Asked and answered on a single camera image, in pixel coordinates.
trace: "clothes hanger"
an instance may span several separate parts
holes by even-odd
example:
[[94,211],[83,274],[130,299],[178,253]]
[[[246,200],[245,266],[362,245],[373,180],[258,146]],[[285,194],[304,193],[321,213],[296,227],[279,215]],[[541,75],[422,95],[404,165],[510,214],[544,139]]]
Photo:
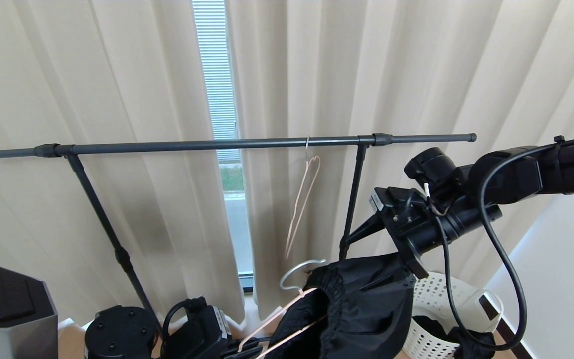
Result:
[[[316,177],[318,175],[318,172],[320,171],[320,157],[316,155],[316,156],[310,158],[309,153],[308,153],[308,149],[309,149],[309,137],[307,137],[307,142],[305,142],[305,173],[302,177],[302,181],[300,182],[300,189],[298,190],[298,195],[296,196],[296,203],[294,204],[293,216],[291,218],[291,223],[289,224],[289,233],[287,234],[287,242],[285,243],[285,259],[289,258],[289,253],[291,252],[291,247],[293,245],[294,239],[296,238],[296,232],[298,230],[298,226],[300,225],[300,220],[302,219],[302,215],[305,212],[305,206],[307,205],[307,200],[309,199],[309,194],[311,193],[311,189],[313,188],[314,182],[316,181]],[[298,215],[298,221],[296,222],[296,226],[294,226],[294,220],[296,219],[296,214],[298,213],[298,202],[300,201],[300,194],[302,193],[302,189],[305,185],[305,179],[307,178],[307,173],[309,172],[309,169],[310,169],[312,163],[314,163],[315,161],[317,161],[316,172],[314,173],[314,177],[311,180],[309,190],[307,190],[307,195],[305,196],[305,200],[304,200],[302,207],[300,209],[300,214]],[[243,339],[241,341],[241,343],[239,343],[239,352],[242,350],[243,345],[245,344],[246,341],[248,341],[253,336],[255,336],[255,334],[260,332],[260,330],[262,330],[264,327],[266,327],[269,323],[273,322],[281,314],[285,313],[287,311],[287,309],[289,309],[292,305],[296,304],[296,302],[298,302],[298,300],[305,298],[305,296],[307,296],[309,293],[312,293],[313,291],[317,290],[317,288],[309,288],[306,291],[303,291],[303,289],[299,286],[286,287],[284,285],[284,283],[285,283],[285,280],[289,277],[289,275],[293,274],[296,270],[299,270],[300,268],[307,266],[309,264],[321,264],[321,263],[325,263],[325,262],[326,262],[326,259],[310,259],[309,261],[304,261],[303,263],[296,265],[295,267],[288,270],[287,273],[285,273],[285,275],[283,275],[283,277],[280,279],[280,283],[279,283],[280,288],[284,289],[284,290],[298,289],[298,296],[296,298],[294,298],[293,300],[291,300],[291,302],[289,302],[282,309],[280,309],[280,311],[276,312],[275,314],[273,314],[272,316],[270,316],[269,318],[264,320],[261,325],[259,325],[256,329],[254,329],[253,332],[251,332],[248,336],[246,336],[245,339]],[[316,325],[316,323],[325,319],[325,317],[326,317],[326,315],[322,316],[321,318],[317,319],[313,323],[309,323],[308,325],[306,325],[302,329],[297,330],[293,334],[291,334],[291,335],[287,336],[286,338],[284,338],[283,340],[279,341],[278,343],[273,345],[271,348],[267,348],[267,350],[260,353],[256,357],[256,359],[260,359],[260,358],[264,357],[269,352],[275,350],[276,348],[280,347],[284,343],[287,343],[287,341],[289,341],[290,339],[293,339],[294,337],[298,336],[298,334],[301,334],[305,330],[313,327],[314,325]]]

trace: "hanger hook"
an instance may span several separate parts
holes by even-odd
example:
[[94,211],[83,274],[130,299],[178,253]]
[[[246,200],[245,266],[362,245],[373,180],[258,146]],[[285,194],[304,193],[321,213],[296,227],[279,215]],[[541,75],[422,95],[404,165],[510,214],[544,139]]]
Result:
[[307,141],[305,142],[305,161],[309,161],[309,136],[307,136]]
[[290,270],[287,271],[287,273],[285,273],[285,275],[283,275],[283,277],[281,278],[280,281],[280,287],[281,289],[284,289],[285,291],[288,291],[290,289],[300,289],[302,290],[301,287],[299,286],[289,286],[289,287],[285,287],[285,285],[283,283],[285,283],[285,279],[287,279],[289,277],[289,275],[292,275],[292,273],[294,273],[296,270],[299,270],[300,268],[307,266],[309,264],[323,264],[326,262],[326,259],[310,259],[309,261],[304,261],[303,263],[298,264],[297,266],[291,268]]

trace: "wooden floor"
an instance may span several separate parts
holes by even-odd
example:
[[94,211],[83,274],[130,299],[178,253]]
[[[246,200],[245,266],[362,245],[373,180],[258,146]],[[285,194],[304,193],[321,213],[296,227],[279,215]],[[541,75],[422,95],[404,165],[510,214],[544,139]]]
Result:
[[[76,325],[65,327],[59,332],[59,359],[81,359],[84,357],[84,330]],[[496,341],[504,343],[500,336],[496,334]],[[160,341],[152,353],[153,357],[158,357]],[[408,359],[405,353],[400,352],[395,359]],[[498,352],[495,359],[515,359],[511,352]]]

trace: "curtain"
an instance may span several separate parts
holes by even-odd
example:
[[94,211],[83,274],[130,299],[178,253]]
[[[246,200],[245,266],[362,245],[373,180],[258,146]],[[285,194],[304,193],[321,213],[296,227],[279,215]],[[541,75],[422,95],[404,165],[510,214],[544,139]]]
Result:
[[[0,149],[211,139],[188,1],[0,1]],[[242,291],[216,153],[82,156],[159,314]],[[0,160],[0,266],[47,282],[80,324],[141,305],[65,159]]]
[[[226,9],[241,137],[478,134],[475,143],[369,149],[353,229],[372,214],[375,186],[415,186],[403,166],[421,150],[439,146],[460,166],[492,150],[574,137],[574,2],[230,0]],[[293,298],[278,287],[288,268],[337,259],[355,151],[309,148],[321,170],[286,261],[305,152],[243,150],[261,315]],[[507,250],[548,200],[503,207],[494,227]],[[381,232],[349,257],[394,250]],[[443,271],[441,248],[422,259]],[[500,264],[483,230],[456,241],[451,260],[454,275],[476,286]]]

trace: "white wall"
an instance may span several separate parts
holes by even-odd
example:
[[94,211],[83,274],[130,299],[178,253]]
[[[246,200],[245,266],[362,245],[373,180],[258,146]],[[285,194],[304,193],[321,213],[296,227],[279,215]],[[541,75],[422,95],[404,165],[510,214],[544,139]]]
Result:
[[[574,358],[574,195],[557,195],[511,255],[528,305],[524,342],[539,359]],[[488,289],[517,327],[517,301],[506,270]]]

